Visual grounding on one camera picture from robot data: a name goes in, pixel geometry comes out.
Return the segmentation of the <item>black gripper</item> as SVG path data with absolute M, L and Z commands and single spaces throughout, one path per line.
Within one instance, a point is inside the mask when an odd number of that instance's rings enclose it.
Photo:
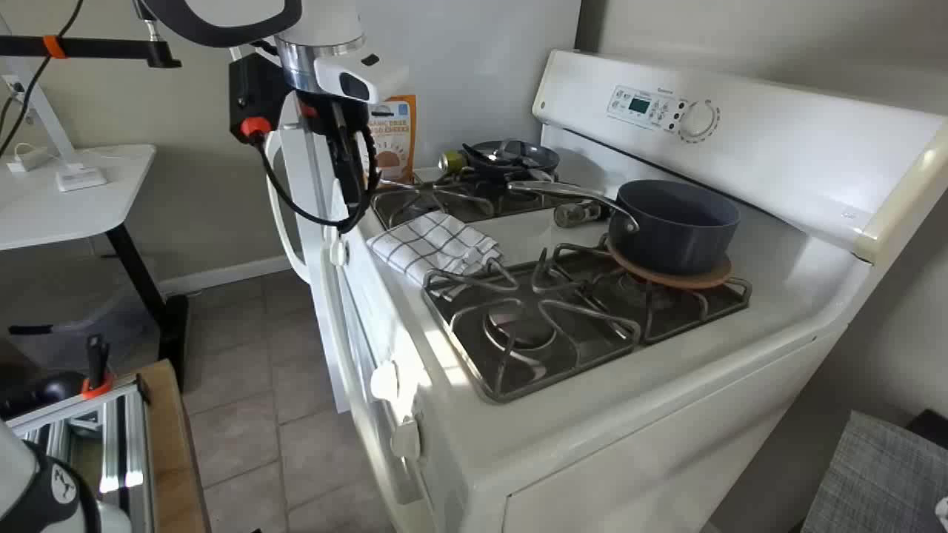
M 368 138 L 368 105 L 375 104 L 375 89 L 359 71 L 328 63 L 303 60 L 288 68 L 288 83 L 297 91 L 303 122 L 328 144 L 335 180 L 349 211 L 368 200 L 369 166 L 362 153 Z

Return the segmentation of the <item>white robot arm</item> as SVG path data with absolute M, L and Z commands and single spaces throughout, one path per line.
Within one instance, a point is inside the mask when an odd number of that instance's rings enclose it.
M 269 42 L 306 128 L 325 138 L 349 214 L 368 206 L 380 172 L 369 110 L 405 71 L 369 46 L 359 0 L 143 0 L 171 31 L 205 46 Z

